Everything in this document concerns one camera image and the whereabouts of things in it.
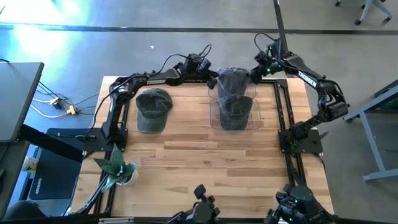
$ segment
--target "green plant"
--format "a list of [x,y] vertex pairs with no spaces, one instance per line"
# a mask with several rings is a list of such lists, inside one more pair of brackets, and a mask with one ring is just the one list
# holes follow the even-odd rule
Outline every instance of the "green plant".
[[116,182],[124,184],[129,181],[137,167],[135,163],[125,163],[122,152],[116,144],[113,146],[111,160],[94,159],[94,161],[103,171],[109,174],[105,186],[101,189],[102,192],[110,189]]

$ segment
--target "black desk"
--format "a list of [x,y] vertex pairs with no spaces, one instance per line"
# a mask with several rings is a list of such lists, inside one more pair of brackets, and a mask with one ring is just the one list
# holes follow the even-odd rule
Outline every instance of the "black desk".
[[41,62],[0,62],[0,219],[7,210],[30,143],[73,161],[83,159],[83,147],[71,146],[23,124],[43,68]]

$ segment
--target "wooden table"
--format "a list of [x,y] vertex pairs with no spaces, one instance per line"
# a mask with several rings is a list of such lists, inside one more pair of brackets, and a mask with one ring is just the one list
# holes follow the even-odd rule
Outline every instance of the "wooden table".
[[[99,101],[115,79],[104,77]],[[308,119],[311,112],[303,81],[289,78],[288,84],[295,120]],[[239,134],[211,128],[211,98],[206,85],[187,83],[156,87],[169,92],[174,107],[161,134],[143,134],[137,130],[136,101],[131,100],[124,158],[126,162],[141,166],[136,186],[116,187],[112,216],[171,217],[190,209],[197,201],[193,190],[198,184],[204,184],[207,194],[215,196],[220,217],[261,218],[269,208],[276,208],[275,193],[288,183],[288,178],[277,137],[279,120],[274,87],[256,86],[262,127]],[[285,109],[283,94],[281,96]],[[106,100],[98,113],[96,127],[105,121],[108,109],[109,100]],[[98,185],[101,170],[93,157],[103,158],[104,153],[93,153],[83,161],[73,212],[86,202]],[[302,159],[308,186],[318,201],[333,213],[322,163],[311,154],[303,154]],[[102,209],[107,198],[105,194]]]

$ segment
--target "potted plant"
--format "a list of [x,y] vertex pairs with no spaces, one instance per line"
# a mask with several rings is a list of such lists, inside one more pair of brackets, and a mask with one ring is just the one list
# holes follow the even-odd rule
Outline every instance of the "potted plant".
[[94,161],[103,171],[109,174],[105,186],[101,189],[102,192],[110,189],[115,183],[118,185],[135,185],[137,183],[137,164],[126,164],[122,152],[116,144],[113,146],[111,160],[94,159]]

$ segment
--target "gray chair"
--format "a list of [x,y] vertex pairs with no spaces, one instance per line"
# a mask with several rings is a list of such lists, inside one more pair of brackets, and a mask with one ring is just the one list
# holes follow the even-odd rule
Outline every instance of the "gray chair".
[[[339,6],[342,0],[337,0],[336,2],[336,6]],[[386,0],[365,0],[365,4],[362,5],[363,8],[363,12],[362,12],[362,16],[360,19],[358,19],[357,21],[355,21],[355,25],[360,25],[362,23],[362,20],[365,18],[366,14],[368,13],[369,8],[371,7],[372,4],[374,4],[376,7],[378,7],[381,11],[383,11],[384,13],[386,13],[388,15],[387,19],[385,19],[383,21],[383,23],[388,23],[391,18],[392,18],[392,14],[387,10],[387,8],[385,6],[383,6],[383,2],[385,2]]]

